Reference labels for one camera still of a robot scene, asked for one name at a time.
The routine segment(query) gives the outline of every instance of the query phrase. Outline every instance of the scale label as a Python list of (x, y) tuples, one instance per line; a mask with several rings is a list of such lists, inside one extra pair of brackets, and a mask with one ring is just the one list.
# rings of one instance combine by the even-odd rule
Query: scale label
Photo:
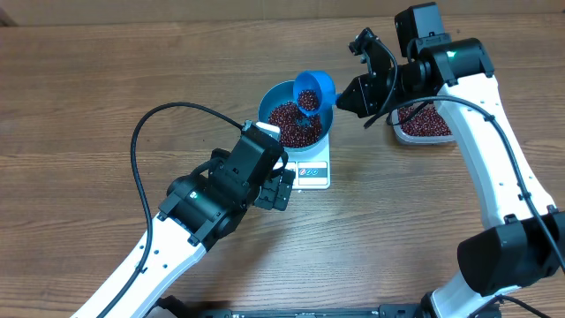
[(328, 184), (328, 163), (298, 163), (298, 184), (323, 186)]

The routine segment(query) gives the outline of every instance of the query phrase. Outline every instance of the blue scoop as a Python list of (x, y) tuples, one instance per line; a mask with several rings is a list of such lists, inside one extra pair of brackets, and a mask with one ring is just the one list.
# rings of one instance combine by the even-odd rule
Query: blue scoop
[[(316, 110), (305, 110), (298, 103), (298, 96), (302, 91), (312, 90), (316, 93), (320, 107)], [(335, 94), (335, 85), (332, 78), (324, 71), (304, 71), (301, 72), (294, 80), (292, 94), (297, 105), (308, 117), (314, 116), (321, 111), (330, 109), (335, 104), (337, 98)]]

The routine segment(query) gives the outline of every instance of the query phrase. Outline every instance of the wooden table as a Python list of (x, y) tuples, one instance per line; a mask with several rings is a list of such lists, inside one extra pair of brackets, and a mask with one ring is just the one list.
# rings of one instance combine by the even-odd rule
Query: wooden table
[[(565, 206), (565, 15), (444, 17), (479, 38), (526, 157)], [(198, 102), (243, 122), (306, 69), (339, 90), (365, 71), (346, 44), (371, 27), (400, 58), (392, 18), (0, 28), (0, 316), (67, 317), (145, 229), (132, 181), (133, 127), (154, 106)], [(418, 302), (482, 231), (457, 147), (409, 148), (384, 120), (337, 112), (332, 182), (285, 212), (251, 208), (165, 295), (236, 309)], [(139, 168), (153, 212), (174, 178), (237, 132), (195, 110), (151, 118)], [(565, 315), (562, 274), (516, 296)], [(508, 317), (524, 311), (505, 305)]]

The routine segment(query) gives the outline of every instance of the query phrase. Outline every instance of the cable clip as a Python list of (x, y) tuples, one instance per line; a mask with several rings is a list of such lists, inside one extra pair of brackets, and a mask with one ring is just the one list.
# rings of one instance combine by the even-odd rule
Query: cable clip
[(493, 122), (494, 121), (494, 115), (485, 116), (485, 121), (486, 122)]
[(529, 193), (529, 192), (518, 194), (518, 199), (520, 199), (520, 201), (522, 201), (524, 199), (530, 199), (530, 197), (531, 197), (531, 193)]

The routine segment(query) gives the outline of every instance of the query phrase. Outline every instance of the red bean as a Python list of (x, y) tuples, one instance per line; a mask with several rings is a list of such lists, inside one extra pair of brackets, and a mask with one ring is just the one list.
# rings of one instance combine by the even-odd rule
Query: red bean
[(268, 122), (281, 128), (281, 144), (288, 148), (310, 146), (321, 136), (320, 115), (307, 117), (294, 102), (286, 102), (275, 108)]
[(298, 106), (309, 111), (317, 110), (320, 107), (320, 102), (316, 92), (309, 89), (300, 92), (298, 94)]
[[(404, 120), (412, 111), (414, 111), (414, 107), (399, 109), (398, 119)], [(451, 135), (448, 124), (438, 114), (433, 105), (424, 107), (412, 120), (400, 126), (403, 132), (409, 136), (434, 137)]]

